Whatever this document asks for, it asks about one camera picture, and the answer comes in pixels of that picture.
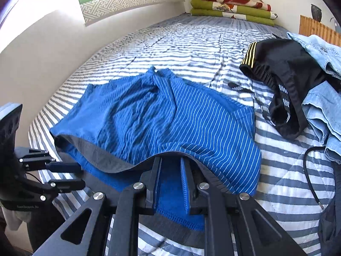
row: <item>green blanket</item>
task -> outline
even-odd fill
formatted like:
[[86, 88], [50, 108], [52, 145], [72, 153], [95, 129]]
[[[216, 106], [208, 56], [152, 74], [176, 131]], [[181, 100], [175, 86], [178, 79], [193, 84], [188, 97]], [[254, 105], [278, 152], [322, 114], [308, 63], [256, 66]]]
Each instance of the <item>green blanket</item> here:
[[207, 9], [195, 9], [192, 8], [191, 15], [193, 16], [218, 16], [218, 17], [229, 17], [234, 19], [246, 20], [255, 23], [260, 23], [264, 25], [274, 26], [275, 23], [273, 20], [262, 17], [255, 17], [251, 15], [239, 14], [239, 13], [231, 13], [231, 12], [220, 12], [218, 10], [207, 10]]
[[212, 1], [205, 1], [205, 0], [192, 0], [191, 5], [195, 9], [218, 10], [220, 12], [239, 13], [239, 14], [251, 15], [255, 17], [273, 19], [273, 20], [277, 18], [277, 14], [275, 14], [274, 12], [268, 12], [263, 9], [246, 7], [246, 6], [223, 4], [219, 2], [212, 2]]

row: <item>wooden panel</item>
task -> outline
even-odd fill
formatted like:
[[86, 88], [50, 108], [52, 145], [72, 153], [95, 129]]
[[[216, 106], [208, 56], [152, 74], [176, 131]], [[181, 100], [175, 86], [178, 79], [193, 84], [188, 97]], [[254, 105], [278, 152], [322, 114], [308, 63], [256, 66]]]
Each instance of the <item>wooden panel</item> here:
[[341, 34], [316, 20], [301, 15], [299, 34], [305, 36], [317, 35], [326, 42], [341, 47]]

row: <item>denim jeans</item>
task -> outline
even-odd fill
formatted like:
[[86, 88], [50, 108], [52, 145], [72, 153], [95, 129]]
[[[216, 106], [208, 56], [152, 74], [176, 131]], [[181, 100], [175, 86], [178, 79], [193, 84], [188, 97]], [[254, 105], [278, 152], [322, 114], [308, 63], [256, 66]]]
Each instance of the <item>denim jeans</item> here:
[[319, 142], [326, 146], [325, 155], [341, 164], [341, 95], [327, 82], [311, 89], [302, 103], [306, 119]]
[[329, 44], [317, 35], [309, 37], [294, 33], [287, 33], [318, 62], [321, 68], [329, 75], [341, 80], [341, 47]]

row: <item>striped bedspread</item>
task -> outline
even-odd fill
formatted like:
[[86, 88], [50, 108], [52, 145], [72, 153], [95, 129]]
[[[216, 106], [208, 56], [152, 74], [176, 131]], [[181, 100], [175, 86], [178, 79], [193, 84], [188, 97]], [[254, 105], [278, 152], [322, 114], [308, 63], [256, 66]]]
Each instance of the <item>striped bedspread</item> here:
[[[317, 137], [308, 127], [296, 140], [283, 139], [263, 119], [260, 107], [253, 103], [250, 94], [232, 91], [227, 86], [228, 82], [235, 82], [253, 90], [267, 110], [273, 93], [263, 84], [245, 77], [239, 65], [252, 42], [274, 37], [272, 33], [286, 37], [286, 30], [281, 27], [187, 14], [131, 33], [94, 54], [56, 91], [30, 126], [30, 145], [48, 150], [52, 157], [59, 159], [49, 128], [69, 112], [89, 83], [103, 84], [111, 79], [134, 76], [146, 72], [152, 65], [156, 69], [170, 68], [178, 76], [254, 107], [255, 142], [262, 150], [255, 198], [309, 256], [320, 255], [317, 231], [321, 208], [308, 188], [302, 167], [306, 149], [319, 146]], [[320, 152], [311, 152], [306, 164], [313, 187], [321, 203], [327, 206], [335, 189], [332, 165]], [[43, 170], [40, 177], [47, 182], [53, 178], [70, 179], [72, 174]], [[54, 205], [68, 218], [91, 195], [89, 188], [61, 194]], [[204, 251], [179, 245], [140, 224], [139, 255], [190, 256], [204, 255]]]

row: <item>screw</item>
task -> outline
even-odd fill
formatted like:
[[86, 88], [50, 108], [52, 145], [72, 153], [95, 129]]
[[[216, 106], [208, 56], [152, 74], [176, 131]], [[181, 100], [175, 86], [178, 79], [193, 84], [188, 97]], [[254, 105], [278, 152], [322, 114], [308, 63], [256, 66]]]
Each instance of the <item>screw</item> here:
[[144, 184], [141, 182], [137, 182], [133, 185], [134, 189], [142, 189], [144, 187]]
[[102, 192], [96, 192], [94, 195], [93, 195], [93, 198], [95, 200], [101, 200], [102, 198], [104, 197], [104, 194]]
[[209, 187], [210, 185], [205, 182], [199, 184], [200, 189], [208, 189]]
[[249, 194], [246, 193], [246, 192], [240, 193], [239, 197], [240, 197], [241, 200], [249, 200], [249, 198], [250, 198]]

